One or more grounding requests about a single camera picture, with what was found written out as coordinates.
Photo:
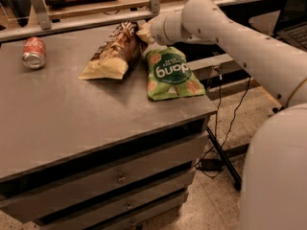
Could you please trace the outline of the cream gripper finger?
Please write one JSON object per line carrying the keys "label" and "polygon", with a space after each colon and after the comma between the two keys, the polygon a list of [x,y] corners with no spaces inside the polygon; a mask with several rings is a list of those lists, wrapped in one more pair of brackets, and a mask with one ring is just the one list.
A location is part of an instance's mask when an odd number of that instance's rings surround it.
{"label": "cream gripper finger", "polygon": [[154,43],[154,38],[151,33],[151,26],[152,22],[146,22],[142,25],[138,25],[138,31],[136,34],[139,36],[139,38],[146,42],[147,44],[153,44]]}

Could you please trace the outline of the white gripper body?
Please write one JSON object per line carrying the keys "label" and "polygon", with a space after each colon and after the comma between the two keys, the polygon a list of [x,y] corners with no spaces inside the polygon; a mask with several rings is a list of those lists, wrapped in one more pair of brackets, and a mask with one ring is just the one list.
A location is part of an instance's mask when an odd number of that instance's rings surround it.
{"label": "white gripper body", "polygon": [[165,45],[165,34],[164,34],[164,20],[163,15],[156,16],[150,20],[150,32],[156,43],[159,45]]}

